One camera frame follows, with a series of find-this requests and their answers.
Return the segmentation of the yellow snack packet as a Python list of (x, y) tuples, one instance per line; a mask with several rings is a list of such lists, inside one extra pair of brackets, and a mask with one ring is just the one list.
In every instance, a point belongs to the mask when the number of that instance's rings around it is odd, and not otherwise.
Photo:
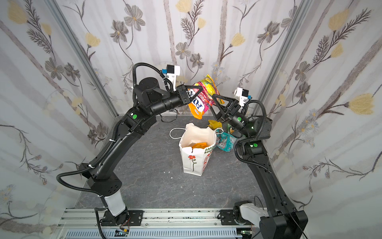
[(222, 123), (216, 120), (209, 119), (209, 128), (212, 130), (222, 128)]

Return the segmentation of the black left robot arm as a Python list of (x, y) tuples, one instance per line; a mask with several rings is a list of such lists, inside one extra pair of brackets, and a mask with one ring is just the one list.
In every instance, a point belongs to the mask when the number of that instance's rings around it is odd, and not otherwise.
[(134, 87), (136, 105), (115, 125), (109, 143), (96, 158), (79, 167), (106, 207), (103, 226), (122, 225), (130, 219), (120, 192), (122, 182), (113, 172), (120, 160), (156, 123), (157, 115), (191, 103), (202, 91), (202, 86), (180, 85), (168, 92), (153, 77), (144, 78)]

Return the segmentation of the orange snack packet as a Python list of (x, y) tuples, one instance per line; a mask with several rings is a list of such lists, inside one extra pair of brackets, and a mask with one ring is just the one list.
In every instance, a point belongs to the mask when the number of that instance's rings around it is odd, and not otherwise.
[(207, 148), (209, 145), (207, 142), (199, 142), (192, 146), (192, 149), (204, 149)]

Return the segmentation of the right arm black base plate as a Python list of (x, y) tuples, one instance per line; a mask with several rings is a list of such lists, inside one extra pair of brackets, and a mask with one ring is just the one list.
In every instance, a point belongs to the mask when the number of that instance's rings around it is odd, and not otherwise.
[(254, 212), (241, 212), (239, 209), (222, 209), (217, 217), (222, 226), (259, 226), (260, 216)]

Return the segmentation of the green snack packet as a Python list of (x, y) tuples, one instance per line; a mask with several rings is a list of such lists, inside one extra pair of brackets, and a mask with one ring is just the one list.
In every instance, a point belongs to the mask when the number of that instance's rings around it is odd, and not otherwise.
[(229, 134), (233, 134), (235, 132), (235, 130), (233, 129), (233, 127), (230, 124), (227, 125), (227, 132)]

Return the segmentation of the white paper bag red flower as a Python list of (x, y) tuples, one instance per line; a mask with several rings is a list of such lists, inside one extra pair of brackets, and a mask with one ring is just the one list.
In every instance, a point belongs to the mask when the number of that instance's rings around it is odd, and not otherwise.
[[(172, 136), (173, 131), (180, 130), (179, 127), (173, 128), (169, 132), (171, 139), (179, 140), (184, 173), (202, 176), (209, 162), (212, 151), (217, 144), (217, 134), (223, 133), (222, 128), (212, 130), (210, 128), (200, 128), (193, 123), (188, 123), (182, 130), (181, 137)], [(192, 146), (199, 142), (207, 142), (208, 147), (204, 149), (192, 149)]]

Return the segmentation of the teal white snack packet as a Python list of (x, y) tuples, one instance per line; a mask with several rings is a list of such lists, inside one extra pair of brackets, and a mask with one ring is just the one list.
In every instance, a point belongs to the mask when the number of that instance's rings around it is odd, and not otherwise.
[(225, 133), (225, 132), (218, 133), (216, 146), (225, 152), (231, 152), (234, 148), (236, 141), (237, 141), (237, 138), (232, 136), (229, 133)]

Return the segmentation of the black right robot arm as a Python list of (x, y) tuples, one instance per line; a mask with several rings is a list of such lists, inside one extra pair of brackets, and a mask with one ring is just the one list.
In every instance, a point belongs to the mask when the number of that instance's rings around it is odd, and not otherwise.
[(213, 112), (216, 120), (226, 122), (242, 134), (235, 144), (235, 157), (247, 164), (263, 194), (266, 209), (249, 201), (236, 203), (233, 208), (235, 223), (249, 222), (259, 228), (265, 239), (307, 238), (304, 229), (308, 217), (304, 210), (296, 208), (283, 190), (273, 170), (263, 141), (270, 138), (272, 120), (259, 100), (249, 100), (243, 106), (235, 98), (213, 95), (218, 112)]

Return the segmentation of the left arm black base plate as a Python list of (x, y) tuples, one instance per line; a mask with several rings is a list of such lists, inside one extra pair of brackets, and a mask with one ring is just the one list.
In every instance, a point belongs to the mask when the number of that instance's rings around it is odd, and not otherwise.
[(109, 210), (106, 210), (100, 223), (102, 226), (141, 226), (143, 213), (143, 210), (125, 209), (121, 214), (113, 216)]

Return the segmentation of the orange pink candy packet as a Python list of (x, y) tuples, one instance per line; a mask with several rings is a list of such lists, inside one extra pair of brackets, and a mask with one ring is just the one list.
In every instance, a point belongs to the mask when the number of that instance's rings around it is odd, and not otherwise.
[(220, 92), (213, 78), (209, 75), (206, 75), (204, 79), (193, 85), (202, 86), (204, 89), (192, 103), (188, 104), (194, 118), (201, 120), (203, 115), (213, 106), (212, 95), (220, 94)]

